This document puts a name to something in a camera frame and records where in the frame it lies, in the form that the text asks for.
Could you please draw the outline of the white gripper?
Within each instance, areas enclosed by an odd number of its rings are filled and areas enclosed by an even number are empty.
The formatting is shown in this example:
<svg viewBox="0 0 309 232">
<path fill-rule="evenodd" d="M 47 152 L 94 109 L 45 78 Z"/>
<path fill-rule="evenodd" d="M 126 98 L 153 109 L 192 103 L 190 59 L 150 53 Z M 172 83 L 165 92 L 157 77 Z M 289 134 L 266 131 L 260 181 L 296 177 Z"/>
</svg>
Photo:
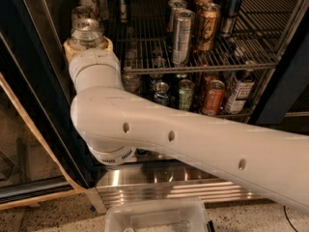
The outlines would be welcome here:
<svg viewBox="0 0 309 232">
<path fill-rule="evenodd" d="M 96 65 L 111 66 L 117 73 L 121 71 L 120 61 L 113 52 L 113 43 L 110 39 L 103 37 L 98 45 L 99 49 L 90 48 L 77 51 L 70 46 L 70 40 L 63 44 L 65 55 L 69 63 L 70 78 L 76 82 L 78 75 L 87 68 Z"/>
</svg>

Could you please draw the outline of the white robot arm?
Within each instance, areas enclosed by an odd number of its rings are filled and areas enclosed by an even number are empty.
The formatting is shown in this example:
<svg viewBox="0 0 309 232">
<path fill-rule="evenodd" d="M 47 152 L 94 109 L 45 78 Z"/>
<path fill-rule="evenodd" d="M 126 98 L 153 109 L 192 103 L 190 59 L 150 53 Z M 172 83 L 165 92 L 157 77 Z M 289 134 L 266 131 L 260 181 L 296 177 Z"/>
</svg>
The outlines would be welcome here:
<svg viewBox="0 0 309 232">
<path fill-rule="evenodd" d="M 161 153 L 309 213 L 309 137 L 159 105 L 127 92 L 110 48 L 67 49 L 70 117 L 100 162 Z"/>
</svg>

